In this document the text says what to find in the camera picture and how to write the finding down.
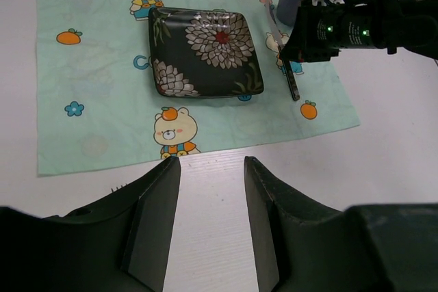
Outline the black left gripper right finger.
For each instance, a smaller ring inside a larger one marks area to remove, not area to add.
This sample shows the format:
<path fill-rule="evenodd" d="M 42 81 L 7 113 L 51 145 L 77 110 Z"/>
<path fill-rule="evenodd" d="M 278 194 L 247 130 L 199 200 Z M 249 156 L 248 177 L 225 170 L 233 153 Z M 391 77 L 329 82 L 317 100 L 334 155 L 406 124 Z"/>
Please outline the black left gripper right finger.
<path fill-rule="evenodd" d="M 260 291 L 436 291 L 437 205 L 330 208 L 244 160 Z"/>

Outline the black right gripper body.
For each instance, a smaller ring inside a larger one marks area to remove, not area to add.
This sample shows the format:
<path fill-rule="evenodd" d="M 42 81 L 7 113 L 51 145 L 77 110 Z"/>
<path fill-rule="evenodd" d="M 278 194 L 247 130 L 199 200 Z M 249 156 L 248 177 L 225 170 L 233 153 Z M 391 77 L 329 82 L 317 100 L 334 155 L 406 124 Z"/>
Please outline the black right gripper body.
<path fill-rule="evenodd" d="M 335 6 L 313 6 L 311 0 L 301 0 L 289 40 L 282 55 L 293 62 L 328 62 L 339 55 L 329 38 L 337 26 Z"/>

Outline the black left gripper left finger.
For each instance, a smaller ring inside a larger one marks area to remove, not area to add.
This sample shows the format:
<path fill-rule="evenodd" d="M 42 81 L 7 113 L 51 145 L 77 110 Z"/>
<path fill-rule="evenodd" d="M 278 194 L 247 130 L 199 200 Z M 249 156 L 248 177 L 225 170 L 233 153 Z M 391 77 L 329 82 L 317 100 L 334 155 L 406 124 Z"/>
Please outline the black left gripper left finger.
<path fill-rule="evenodd" d="M 2 291 L 162 291 L 181 166 L 144 176 L 65 216 L 1 208 Z"/>

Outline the knife with patterned handle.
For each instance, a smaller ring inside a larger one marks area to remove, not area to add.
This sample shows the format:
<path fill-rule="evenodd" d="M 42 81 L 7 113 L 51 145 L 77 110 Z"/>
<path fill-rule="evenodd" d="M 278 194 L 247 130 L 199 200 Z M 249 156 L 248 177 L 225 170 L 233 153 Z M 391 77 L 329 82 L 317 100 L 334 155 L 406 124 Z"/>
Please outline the knife with patterned handle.
<path fill-rule="evenodd" d="M 283 50 L 283 41 L 282 41 L 282 35 L 276 25 L 276 22 L 274 20 L 273 17 L 273 11 L 270 5 L 270 0 L 264 0 L 265 1 L 265 9 L 266 9 L 266 16 L 268 19 L 268 24 L 270 26 L 270 30 L 271 30 L 271 34 L 272 37 L 274 39 L 274 41 L 277 43 L 277 48 L 279 50 L 279 59 L 282 62 L 282 67 L 285 70 L 285 77 L 287 80 L 287 84 L 289 86 L 289 90 L 290 93 L 292 95 L 292 99 L 294 101 L 299 101 L 300 100 L 300 93 L 298 91 L 298 86 L 296 84 L 296 80 L 294 78 L 294 73 L 290 64 L 290 61 L 288 59 L 286 59 L 283 55 L 282 55 L 282 50 Z"/>

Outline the black floral rectangular plate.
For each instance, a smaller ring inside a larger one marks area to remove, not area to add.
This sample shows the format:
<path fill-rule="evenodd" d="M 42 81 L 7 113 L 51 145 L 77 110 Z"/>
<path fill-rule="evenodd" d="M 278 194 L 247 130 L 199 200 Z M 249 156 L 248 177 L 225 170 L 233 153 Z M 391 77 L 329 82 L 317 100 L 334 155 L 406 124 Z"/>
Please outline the black floral rectangular plate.
<path fill-rule="evenodd" d="M 243 14 L 153 8 L 151 68 L 157 92 L 180 98 L 250 98 L 264 91 L 253 38 Z"/>

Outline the green cartoon print cloth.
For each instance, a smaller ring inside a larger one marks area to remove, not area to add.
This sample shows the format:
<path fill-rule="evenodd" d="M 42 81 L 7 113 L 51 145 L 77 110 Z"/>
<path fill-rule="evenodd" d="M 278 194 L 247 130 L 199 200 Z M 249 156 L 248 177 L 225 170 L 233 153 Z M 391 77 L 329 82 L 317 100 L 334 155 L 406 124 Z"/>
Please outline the green cartoon print cloth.
<path fill-rule="evenodd" d="M 264 91 L 180 98 L 155 87 L 153 8 L 238 12 Z M 313 137 L 359 125 L 333 65 L 293 63 L 289 92 L 263 0 L 37 0 L 38 171 L 58 175 Z"/>

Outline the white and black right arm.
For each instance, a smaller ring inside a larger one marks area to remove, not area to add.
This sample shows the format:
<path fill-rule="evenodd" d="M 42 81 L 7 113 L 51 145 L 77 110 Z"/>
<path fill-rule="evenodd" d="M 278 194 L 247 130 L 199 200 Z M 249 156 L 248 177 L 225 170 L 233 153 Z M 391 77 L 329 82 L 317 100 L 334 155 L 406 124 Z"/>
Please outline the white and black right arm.
<path fill-rule="evenodd" d="M 279 56 L 314 63 L 343 49 L 399 48 L 437 59 L 437 0 L 300 0 Z"/>

